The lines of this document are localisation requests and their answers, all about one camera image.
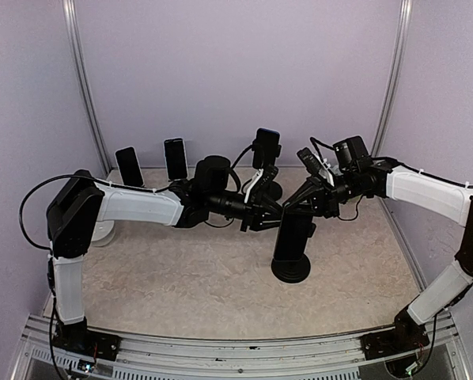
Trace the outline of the phone with teal case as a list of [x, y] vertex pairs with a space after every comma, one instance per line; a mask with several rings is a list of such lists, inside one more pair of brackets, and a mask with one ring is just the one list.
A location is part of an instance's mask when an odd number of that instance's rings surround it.
[[274, 260], [294, 262], [303, 257], [308, 239], [316, 229], [312, 220], [313, 215], [303, 211], [284, 211], [274, 247]]

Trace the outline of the phone with dark-blue case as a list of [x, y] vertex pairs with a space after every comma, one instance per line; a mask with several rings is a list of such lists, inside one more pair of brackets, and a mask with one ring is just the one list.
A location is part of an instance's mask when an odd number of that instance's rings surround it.
[[254, 169], [264, 169], [269, 165], [275, 165], [282, 148], [279, 140], [280, 134], [277, 131], [266, 128], [259, 128], [256, 131], [252, 143], [252, 167]]

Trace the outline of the folding phone stand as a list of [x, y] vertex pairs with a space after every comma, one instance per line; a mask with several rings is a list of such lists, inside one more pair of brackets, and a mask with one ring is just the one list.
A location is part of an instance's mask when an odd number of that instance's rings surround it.
[[168, 190], [171, 192], [187, 192], [190, 186], [188, 179], [175, 180], [168, 185]]

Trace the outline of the phone with light-blue case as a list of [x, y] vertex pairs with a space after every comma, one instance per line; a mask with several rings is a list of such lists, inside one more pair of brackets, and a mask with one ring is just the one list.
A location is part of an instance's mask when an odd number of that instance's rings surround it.
[[164, 141], [165, 163], [170, 181], [187, 179], [187, 160], [184, 141], [181, 138]]

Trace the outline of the phone with lilac case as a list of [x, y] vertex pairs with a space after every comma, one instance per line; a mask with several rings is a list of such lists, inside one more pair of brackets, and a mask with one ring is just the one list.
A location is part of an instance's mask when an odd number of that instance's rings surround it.
[[115, 159], [125, 185], [139, 188], [145, 185], [134, 147], [128, 146], [117, 150]]

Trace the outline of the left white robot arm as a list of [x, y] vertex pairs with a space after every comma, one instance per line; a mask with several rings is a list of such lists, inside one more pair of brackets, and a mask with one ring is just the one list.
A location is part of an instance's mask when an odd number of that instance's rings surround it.
[[152, 222], [187, 229], [211, 214], [238, 219], [242, 230], [275, 228], [282, 207], [267, 189], [278, 174], [268, 165], [258, 169], [245, 194], [227, 190], [236, 174], [227, 158], [210, 155], [199, 161], [191, 180], [169, 186], [138, 188], [96, 179], [87, 170], [63, 175], [66, 183], [47, 207], [48, 281], [55, 296], [58, 336], [77, 352], [94, 344], [82, 301], [82, 263], [97, 223]]

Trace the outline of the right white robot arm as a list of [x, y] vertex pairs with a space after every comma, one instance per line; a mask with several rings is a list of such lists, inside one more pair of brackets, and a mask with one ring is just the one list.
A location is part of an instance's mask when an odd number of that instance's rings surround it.
[[309, 274], [305, 255], [315, 217], [337, 218], [339, 207], [354, 197], [389, 198], [414, 204], [451, 219], [464, 228], [453, 262], [394, 321], [388, 345], [403, 352], [419, 330], [446, 306], [454, 305], [473, 285], [473, 184], [460, 184], [389, 157], [373, 157], [360, 136], [335, 143], [339, 172], [308, 148], [297, 156], [309, 174], [283, 205], [272, 269], [286, 283], [299, 283]]

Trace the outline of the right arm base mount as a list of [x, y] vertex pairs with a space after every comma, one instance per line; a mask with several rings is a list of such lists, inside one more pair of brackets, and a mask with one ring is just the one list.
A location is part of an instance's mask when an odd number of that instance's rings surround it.
[[428, 346], [430, 341], [425, 332], [415, 336], [402, 336], [395, 329], [363, 335], [361, 346], [366, 360], [380, 359], [402, 354]]

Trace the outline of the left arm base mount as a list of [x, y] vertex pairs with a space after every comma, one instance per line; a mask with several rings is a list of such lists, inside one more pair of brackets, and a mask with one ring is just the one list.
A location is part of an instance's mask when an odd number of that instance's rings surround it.
[[121, 340], [121, 337], [117, 335], [88, 330], [83, 337], [54, 336], [52, 345], [66, 352], [89, 356], [93, 359], [115, 361]]

